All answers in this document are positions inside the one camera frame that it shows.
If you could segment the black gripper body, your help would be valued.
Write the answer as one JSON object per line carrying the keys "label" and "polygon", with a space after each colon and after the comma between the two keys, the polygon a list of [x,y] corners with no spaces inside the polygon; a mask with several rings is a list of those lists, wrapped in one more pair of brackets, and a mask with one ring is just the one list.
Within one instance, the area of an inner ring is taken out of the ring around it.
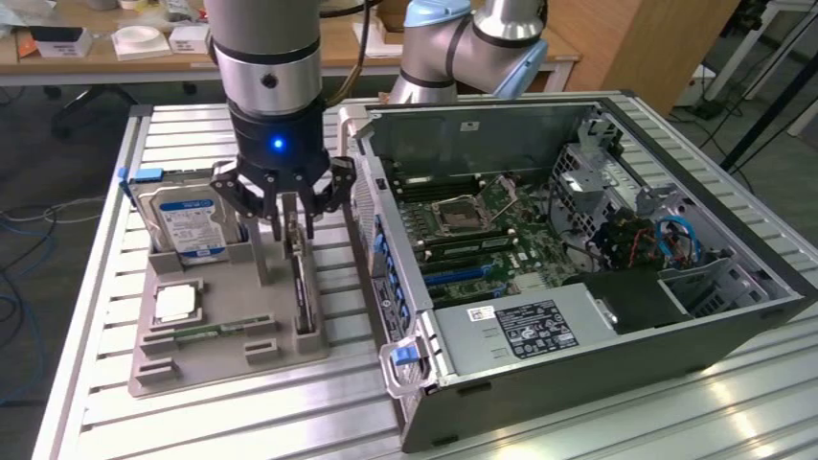
{"label": "black gripper body", "polygon": [[313,186],[329,168],[322,143],[321,101],[284,115],[261,116],[244,112],[228,102],[237,145],[238,173],[260,188],[274,175],[278,191],[294,191],[301,182]]}

